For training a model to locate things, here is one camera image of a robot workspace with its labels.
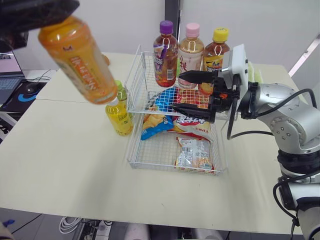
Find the blue chip bag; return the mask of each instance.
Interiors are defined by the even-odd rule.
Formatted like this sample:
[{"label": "blue chip bag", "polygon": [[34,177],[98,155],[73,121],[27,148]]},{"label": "blue chip bag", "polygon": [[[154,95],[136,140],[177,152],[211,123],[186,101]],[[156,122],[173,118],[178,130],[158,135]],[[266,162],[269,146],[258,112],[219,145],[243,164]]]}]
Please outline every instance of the blue chip bag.
[{"label": "blue chip bag", "polygon": [[171,116],[162,114],[145,114],[143,116],[143,126],[141,140],[146,140],[153,135],[170,130],[174,127]]},{"label": "blue chip bag", "polygon": [[154,103],[157,110],[162,112],[172,112],[170,105],[174,102],[176,92],[177,88],[175,86],[161,92],[160,96],[155,99]]}]

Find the purple bottle cap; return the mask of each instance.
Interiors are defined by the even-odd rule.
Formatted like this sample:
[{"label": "purple bottle cap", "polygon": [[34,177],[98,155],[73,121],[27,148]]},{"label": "purple bottle cap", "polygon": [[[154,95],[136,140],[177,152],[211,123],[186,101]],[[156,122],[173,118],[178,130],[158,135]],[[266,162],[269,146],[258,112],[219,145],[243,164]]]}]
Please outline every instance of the purple bottle cap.
[{"label": "purple bottle cap", "polygon": [[160,33],[161,34],[172,34],[174,32],[174,24],[172,21],[162,21],[160,22]]}]

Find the wire basket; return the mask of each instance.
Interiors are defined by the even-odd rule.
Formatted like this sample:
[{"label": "wire basket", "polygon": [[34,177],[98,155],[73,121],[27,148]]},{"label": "wire basket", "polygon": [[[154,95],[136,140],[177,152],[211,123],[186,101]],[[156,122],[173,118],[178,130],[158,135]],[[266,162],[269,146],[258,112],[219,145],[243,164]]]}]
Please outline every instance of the wire basket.
[{"label": "wire basket", "polygon": [[[171,94],[170,91],[179,92],[179,97],[173,98],[173,104],[196,104],[198,108],[208,108],[209,97],[195,90],[182,90],[178,81],[172,87],[161,87],[157,84],[154,68],[153,52],[141,52],[140,46],[136,51],[133,64],[125,83],[128,89],[127,111],[131,113],[163,114],[182,116],[170,107],[162,107],[160,110],[153,107],[157,97],[161,94]],[[217,112],[216,119],[227,120],[226,113]]]},{"label": "wire basket", "polygon": [[181,147],[177,141],[177,137],[184,139],[192,137],[175,132],[160,132],[146,140],[141,140],[143,120],[143,114],[135,114],[134,128],[126,149],[126,159],[133,168],[201,173],[215,176],[227,168],[225,158],[220,155],[221,146],[218,143],[215,124],[211,124],[211,131],[209,133],[211,139],[213,139],[209,144],[209,158],[214,168],[211,170],[175,166],[175,162],[181,154]]}]

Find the bottle cap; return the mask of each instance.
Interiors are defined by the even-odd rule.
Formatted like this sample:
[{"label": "bottle cap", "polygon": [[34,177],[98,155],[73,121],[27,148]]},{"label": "bottle cap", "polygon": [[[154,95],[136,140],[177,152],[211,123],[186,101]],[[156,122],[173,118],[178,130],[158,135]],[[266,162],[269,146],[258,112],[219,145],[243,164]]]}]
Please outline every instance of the bottle cap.
[{"label": "bottle cap", "polygon": [[172,34],[174,32],[174,24],[172,21],[162,21],[160,22],[160,33],[161,34]]},{"label": "bottle cap", "polygon": [[216,43],[223,43],[228,40],[229,29],[225,27],[218,27],[213,32],[212,40]]},{"label": "bottle cap", "polygon": [[199,37],[200,25],[198,23],[188,23],[186,25],[185,35],[189,38]]},{"label": "bottle cap", "polygon": [[117,106],[119,103],[119,100],[117,97],[115,97],[115,99],[113,99],[111,102],[108,102],[107,105],[108,106]]},{"label": "bottle cap", "polygon": [[122,83],[119,80],[115,80],[115,84],[118,88],[118,91],[120,91],[121,89],[123,89],[124,87],[122,86]]}]

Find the white cable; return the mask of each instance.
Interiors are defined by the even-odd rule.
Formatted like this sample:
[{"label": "white cable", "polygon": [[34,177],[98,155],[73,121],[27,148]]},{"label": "white cable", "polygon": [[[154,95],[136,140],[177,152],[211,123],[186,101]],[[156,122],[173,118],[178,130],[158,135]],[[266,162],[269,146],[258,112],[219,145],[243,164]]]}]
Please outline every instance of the white cable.
[{"label": "white cable", "polygon": [[63,216],[61,218],[60,224],[59,224],[59,231],[62,234],[69,234],[72,233],[76,228],[78,227],[78,224],[82,218],[75,217],[72,222],[67,221],[67,216]]}]

